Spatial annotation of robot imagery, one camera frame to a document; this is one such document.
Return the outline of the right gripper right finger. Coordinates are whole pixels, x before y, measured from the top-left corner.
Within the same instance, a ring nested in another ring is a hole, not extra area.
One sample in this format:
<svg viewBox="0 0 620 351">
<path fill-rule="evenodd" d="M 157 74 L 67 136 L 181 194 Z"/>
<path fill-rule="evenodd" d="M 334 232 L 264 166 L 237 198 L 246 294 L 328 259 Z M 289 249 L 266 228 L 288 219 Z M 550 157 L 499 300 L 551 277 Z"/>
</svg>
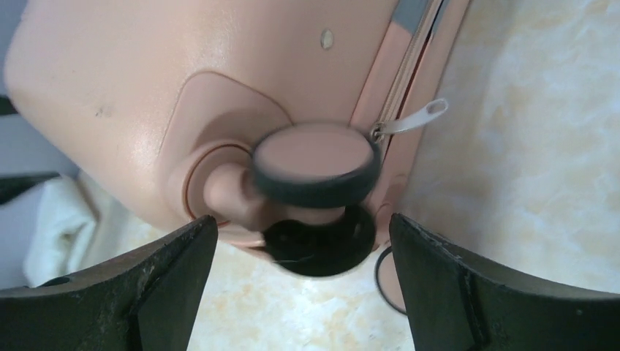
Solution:
<svg viewBox="0 0 620 351">
<path fill-rule="evenodd" d="M 402 214 L 390 238 L 417 350 L 617 350 L 619 295 L 552 282 Z"/>
</svg>

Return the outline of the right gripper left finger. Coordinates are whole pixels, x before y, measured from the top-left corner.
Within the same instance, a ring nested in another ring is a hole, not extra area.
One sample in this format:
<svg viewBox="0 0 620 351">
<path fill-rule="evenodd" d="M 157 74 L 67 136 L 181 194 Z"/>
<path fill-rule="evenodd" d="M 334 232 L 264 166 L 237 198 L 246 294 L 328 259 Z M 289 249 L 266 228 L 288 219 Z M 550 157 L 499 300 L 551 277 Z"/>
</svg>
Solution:
<svg viewBox="0 0 620 351">
<path fill-rule="evenodd" d="M 3 350 L 185 350 L 218 239 L 204 216 L 38 287 L 1 291 Z"/>
</svg>

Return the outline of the white cloth under left arm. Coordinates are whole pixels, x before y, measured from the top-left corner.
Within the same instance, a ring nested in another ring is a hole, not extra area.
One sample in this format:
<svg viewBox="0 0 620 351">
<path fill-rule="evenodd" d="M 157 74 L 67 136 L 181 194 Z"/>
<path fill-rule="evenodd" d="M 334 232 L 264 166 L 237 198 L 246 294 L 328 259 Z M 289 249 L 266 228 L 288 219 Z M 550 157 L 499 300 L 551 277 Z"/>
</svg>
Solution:
<svg viewBox="0 0 620 351">
<path fill-rule="evenodd" d="M 23 272 L 29 286 L 89 268 L 165 235 L 128 211 L 85 173 L 42 186 Z"/>
</svg>

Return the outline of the pink suitcase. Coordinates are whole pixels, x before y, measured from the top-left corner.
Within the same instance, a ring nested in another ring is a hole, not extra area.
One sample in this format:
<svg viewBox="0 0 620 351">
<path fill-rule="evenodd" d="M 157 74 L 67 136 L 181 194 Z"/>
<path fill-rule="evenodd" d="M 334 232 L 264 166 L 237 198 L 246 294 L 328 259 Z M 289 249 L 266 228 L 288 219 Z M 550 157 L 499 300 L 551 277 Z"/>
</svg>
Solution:
<svg viewBox="0 0 620 351">
<path fill-rule="evenodd" d="M 302 274 L 389 241 L 467 1 L 28 1 L 18 112 L 147 223 Z"/>
</svg>

